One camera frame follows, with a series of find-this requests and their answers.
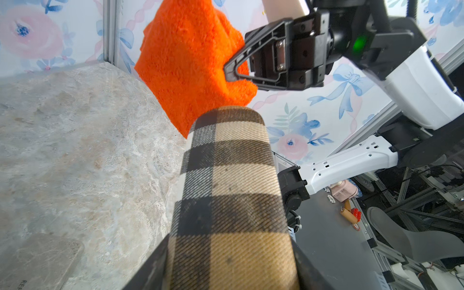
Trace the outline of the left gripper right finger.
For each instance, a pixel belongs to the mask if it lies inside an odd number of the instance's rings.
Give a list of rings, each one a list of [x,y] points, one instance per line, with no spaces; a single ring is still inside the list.
[[[301,290],[334,290],[318,269],[307,258],[301,248],[292,239],[292,249]]]

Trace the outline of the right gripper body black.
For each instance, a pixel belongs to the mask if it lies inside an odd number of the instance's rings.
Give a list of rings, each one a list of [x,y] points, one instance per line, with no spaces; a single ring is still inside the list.
[[[337,42],[329,24],[328,10],[318,10],[293,19],[290,88],[287,91],[304,91],[323,86],[330,58],[335,55]]]

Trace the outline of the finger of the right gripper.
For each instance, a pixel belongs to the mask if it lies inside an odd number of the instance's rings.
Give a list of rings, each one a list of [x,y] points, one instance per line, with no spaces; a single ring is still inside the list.
[[[274,21],[245,35],[245,45],[224,65],[227,82],[247,80],[265,91],[289,89],[292,19]]]

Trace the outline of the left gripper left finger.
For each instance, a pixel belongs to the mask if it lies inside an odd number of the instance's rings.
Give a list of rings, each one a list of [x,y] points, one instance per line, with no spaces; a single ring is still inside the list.
[[[170,234],[160,242],[123,290],[161,290],[163,288],[169,238]]]

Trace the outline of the brown plaid eyeglass case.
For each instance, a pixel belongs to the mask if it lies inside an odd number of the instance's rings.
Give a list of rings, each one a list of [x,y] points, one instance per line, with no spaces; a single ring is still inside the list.
[[[180,172],[166,290],[297,290],[297,268],[268,134],[229,106],[194,122]]]

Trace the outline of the orange microfiber cloth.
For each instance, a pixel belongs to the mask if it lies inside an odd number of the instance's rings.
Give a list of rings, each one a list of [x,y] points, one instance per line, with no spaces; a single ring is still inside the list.
[[[135,71],[186,137],[206,112],[247,106],[256,96],[252,82],[225,79],[225,64],[244,45],[211,1],[163,1],[144,30]]]

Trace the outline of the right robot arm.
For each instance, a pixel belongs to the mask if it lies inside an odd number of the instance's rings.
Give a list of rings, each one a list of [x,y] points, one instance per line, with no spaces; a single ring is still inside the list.
[[[464,102],[426,46],[414,18],[391,17],[383,1],[308,1],[309,13],[250,31],[224,66],[229,82],[247,80],[264,91],[304,91],[339,83],[316,105],[340,100],[353,113],[354,98],[380,93],[371,135],[311,167],[278,174],[284,211],[294,213],[314,193],[378,169],[422,167],[438,159],[464,130]]]

